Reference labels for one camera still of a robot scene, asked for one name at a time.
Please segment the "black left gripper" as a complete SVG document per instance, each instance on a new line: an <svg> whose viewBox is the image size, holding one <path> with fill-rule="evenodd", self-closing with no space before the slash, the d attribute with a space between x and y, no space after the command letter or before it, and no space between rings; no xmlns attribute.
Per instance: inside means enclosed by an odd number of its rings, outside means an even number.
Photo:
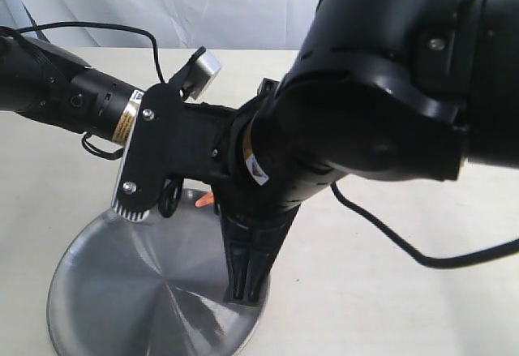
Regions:
<svg viewBox="0 0 519 356"><path fill-rule="evenodd" d="M113 210L128 221L140 222L159 204L167 180L212 184L228 179L225 150L215 140L233 113L221 105L186 103L170 84L150 87L122 158ZM214 201L214 194L206 192L195 206Z"/></svg>

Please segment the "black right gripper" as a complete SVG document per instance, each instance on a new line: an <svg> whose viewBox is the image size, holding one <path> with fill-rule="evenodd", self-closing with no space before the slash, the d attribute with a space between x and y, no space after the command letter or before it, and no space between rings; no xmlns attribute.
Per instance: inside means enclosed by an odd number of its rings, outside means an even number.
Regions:
<svg viewBox="0 0 519 356"><path fill-rule="evenodd" d="M229 130L229 180L213 185L228 285L257 306L300 204L345 176L345 81L297 79L262 91Z"/></svg>

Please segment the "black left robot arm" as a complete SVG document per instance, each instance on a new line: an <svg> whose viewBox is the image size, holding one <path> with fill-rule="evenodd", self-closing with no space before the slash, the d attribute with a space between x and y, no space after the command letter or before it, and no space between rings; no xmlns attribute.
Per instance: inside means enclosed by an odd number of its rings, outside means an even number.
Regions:
<svg viewBox="0 0 519 356"><path fill-rule="evenodd" d="M119 144L103 157L121 161L112 206L130 221L154 208L172 216L186 179L210 185L222 213L235 210L223 135L233 112L196 100L217 72L200 48L170 79L141 90L56 45L1 29L2 109Z"/></svg>

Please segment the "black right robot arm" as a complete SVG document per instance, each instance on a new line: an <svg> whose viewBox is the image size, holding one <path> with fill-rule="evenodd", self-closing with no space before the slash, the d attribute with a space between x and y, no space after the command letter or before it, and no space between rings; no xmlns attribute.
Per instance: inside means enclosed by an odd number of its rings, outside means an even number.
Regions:
<svg viewBox="0 0 519 356"><path fill-rule="evenodd" d="M293 66L218 136L228 302L255 305L300 204L348 175L518 166L518 0L319 0Z"/></svg>

